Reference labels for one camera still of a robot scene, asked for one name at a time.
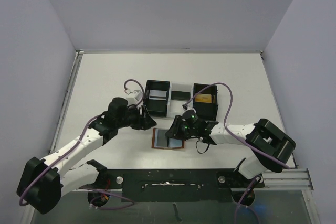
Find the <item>black white three-bin tray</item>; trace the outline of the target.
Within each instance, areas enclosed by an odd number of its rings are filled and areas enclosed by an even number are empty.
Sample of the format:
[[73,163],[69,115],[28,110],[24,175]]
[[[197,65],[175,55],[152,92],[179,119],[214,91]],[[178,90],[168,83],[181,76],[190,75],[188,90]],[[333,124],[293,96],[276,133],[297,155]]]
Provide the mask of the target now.
[[218,111],[218,88],[200,83],[178,83],[147,80],[143,104],[150,116],[174,118],[181,115],[183,105],[196,110],[201,119],[215,121]]

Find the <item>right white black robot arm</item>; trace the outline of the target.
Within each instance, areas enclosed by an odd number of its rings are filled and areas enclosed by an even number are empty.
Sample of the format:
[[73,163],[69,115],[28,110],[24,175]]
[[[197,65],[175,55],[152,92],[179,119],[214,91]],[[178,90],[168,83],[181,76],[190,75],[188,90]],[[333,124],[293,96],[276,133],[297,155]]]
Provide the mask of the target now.
[[294,140],[268,119],[233,125],[203,120],[194,110],[177,115],[165,136],[181,141],[196,138],[208,145],[232,144],[250,148],[253,155],[243,158],[234,173],[234,182],[241,187],[267,170],[281,173],[289,169],[287,162],[296,148]]

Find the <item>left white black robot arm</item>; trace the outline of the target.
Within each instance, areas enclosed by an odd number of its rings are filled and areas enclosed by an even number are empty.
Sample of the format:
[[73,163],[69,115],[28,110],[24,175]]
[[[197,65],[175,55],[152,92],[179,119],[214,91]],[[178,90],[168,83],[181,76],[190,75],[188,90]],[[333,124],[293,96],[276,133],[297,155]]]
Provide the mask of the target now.
[[61,180],[74,165],[103,147],[119,129],[146,131],[156,125],[146,105],[129,105],[125,98],[113,98],[108,109],[91,118],[77,138],[42,159],[32,157],[27,161],[16,190],[19,205],[48,213],[64,195]]

